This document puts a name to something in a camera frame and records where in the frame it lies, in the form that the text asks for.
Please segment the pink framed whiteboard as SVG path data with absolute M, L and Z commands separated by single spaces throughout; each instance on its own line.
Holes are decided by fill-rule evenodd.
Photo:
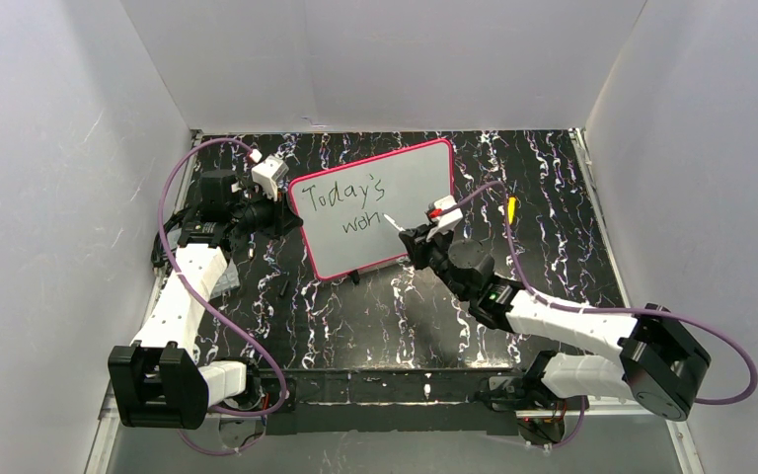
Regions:
M 330 280 L 406 254 L 398 231 L 454 193 L 454 149 L 438 138 L 293 179 L 288 194 L 316 278 Z

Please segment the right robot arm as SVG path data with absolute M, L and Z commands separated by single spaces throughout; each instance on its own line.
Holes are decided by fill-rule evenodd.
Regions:
M 704 347 L 677 320 L 620 308 L 574 306 L 498 275 L 471 239 L 423 224 L 398 234 L 418 270 L 430 269 L 489 329 L 541 336 L 583 355 L 539 353 L 516 384 L 539 402 L 578 396 L 632 400 L 669 421 L 688 419 L 710 367 Z

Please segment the white whiteboard marker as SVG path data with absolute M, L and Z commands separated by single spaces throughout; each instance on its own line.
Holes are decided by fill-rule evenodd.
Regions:
M 383 216 L 384 216 L 384 218 L 385 218 L 385 219 L 388 221 L 388 223 L 389 223 L 389 224 L 390 224 L 392 227 L 394 227 L 394 228 L 395 228 L 395 229 L 396 229 L 398 232 L 403 232 L 403 231 L 405 231 L 405 230 L 406 230 L 404 227 L 402 227 L 402 226 L 401 226 L 399 223 L 397 223 L 397 222 L 396 222 L 396 220 L 395 220 L 395 219 L 393 219 L 393 218 L 392 218 L 390 215 L 388 215 L 387 213 L 383 213 Z

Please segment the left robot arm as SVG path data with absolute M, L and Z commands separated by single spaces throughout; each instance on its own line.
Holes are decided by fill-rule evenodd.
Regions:
M 279 238 L 302 220 L 289 207 L 279 181 L 286 166 L 265 164 L 242 180 L 230 170 L 206 172 L 199 199 L 175 213 L 167 229 L 180 235 L 156 305 L 127 346 L 113 347 L 108 368 L 122 423 L 131 428 L 199 428 L 209 409 L 231 400 L 258 416 L 274 401 L 256 365 L 245 357 L 197 366 L 195 338 L 203 301 L 217 290 L 235 248 L 262 232 Z

